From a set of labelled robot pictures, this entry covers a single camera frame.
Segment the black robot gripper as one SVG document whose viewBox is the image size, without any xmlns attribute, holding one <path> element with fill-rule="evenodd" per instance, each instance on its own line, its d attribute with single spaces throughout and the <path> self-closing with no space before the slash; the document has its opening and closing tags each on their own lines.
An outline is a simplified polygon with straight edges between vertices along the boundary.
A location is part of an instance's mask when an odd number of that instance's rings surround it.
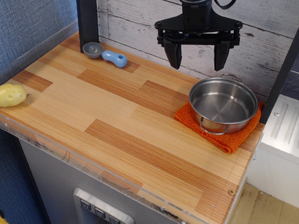
<svg viewBox="0 0 299 224">
<path fill-rule="evenodd" d="M 170 65 L 179 69 L 182 53 L 181 44 L 215 45 L 214 70 L 222 70 L 230 48 L 240 44 L 242 22 L 217 14 L 212 9 L 216 3 L 226 10 L 237 0 L 221 5 L 218 0 L 179 0 L 182 14 L 155 23 L 158 44 L 164 45 Z"/>
</svg>

